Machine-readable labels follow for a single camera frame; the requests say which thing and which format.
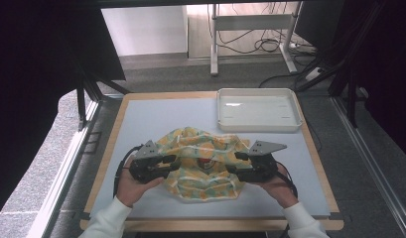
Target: person's left hand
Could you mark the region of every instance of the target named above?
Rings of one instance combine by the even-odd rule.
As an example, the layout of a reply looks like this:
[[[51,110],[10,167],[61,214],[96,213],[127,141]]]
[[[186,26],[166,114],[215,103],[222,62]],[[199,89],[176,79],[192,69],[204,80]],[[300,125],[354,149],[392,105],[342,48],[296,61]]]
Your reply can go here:
[[[129,168],[132,163],[132,157],[130,157],[125,164],[124,168]],[[144,192],[152,187],[157,186],[163,181],[164,178],[155,178],[145,184],[135,180],[128,169],[122,169],[121,176],[119,178],[119,185],[116,192],[116,197],[126,206],[132,207],[132,204],[137,202]]]

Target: desk stand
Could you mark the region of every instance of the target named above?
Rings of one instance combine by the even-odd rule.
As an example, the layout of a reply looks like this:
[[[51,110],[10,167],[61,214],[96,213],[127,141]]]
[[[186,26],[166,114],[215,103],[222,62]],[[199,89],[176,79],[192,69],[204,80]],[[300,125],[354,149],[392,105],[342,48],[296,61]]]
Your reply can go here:
[[[273,30],[287,29],[288,34],[280,50],[290,73],[296,73],[296,67],[289,54],[289,44],[295,30],[302,2],[298,2],[292,14],[280,15],[246,15],[246,16],[217,16],[217,5],[212,5],[212,39],[211,39],[211,75],[218,75],[217,31],[241,30]]]

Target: cloth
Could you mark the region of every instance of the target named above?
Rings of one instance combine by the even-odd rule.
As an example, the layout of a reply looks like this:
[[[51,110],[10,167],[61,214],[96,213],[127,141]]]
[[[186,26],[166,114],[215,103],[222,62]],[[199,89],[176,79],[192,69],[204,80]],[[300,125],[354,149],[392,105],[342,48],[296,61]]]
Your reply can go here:
[[[177,129],[157,143],[161,155],[176,155],[181,160],[177,171],[169,173],[165,186],[169,192],[188,201],[237,198],[244,186],[225,165],[251,168],[249,161],[238,160],[235,152],[248,152],[236,136],[215,136],[200,129]]]
[[[112,202],[97,212],[80,238],[122,237],[124,221],[131,212],[130,207],[122,204],[116,196]],[[289,221],[290,238],[324,238],[327,236],[321,223],[315,220],[302,203],[297,203],[283,210]]]

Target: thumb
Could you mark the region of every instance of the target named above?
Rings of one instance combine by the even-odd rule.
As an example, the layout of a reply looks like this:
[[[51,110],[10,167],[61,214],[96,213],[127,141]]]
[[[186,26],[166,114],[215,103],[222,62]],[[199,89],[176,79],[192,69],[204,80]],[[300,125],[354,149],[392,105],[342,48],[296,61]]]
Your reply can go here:
[[[155,187],[155,186],[159,185],[163,180],[164,180],[163,177],[154,178],[153,180],[151,180],[151,181],[147,182],[146,184],[144,184],[145,189],[147,190],[147,189],[150,189],[152,187]]]

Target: white wall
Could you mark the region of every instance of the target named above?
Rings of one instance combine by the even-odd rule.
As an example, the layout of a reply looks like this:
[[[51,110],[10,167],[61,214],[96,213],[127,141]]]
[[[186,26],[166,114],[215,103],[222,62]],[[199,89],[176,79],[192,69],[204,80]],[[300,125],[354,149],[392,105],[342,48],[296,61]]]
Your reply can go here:
[[[102,9],[120,57],[185,53],[186,6]]]

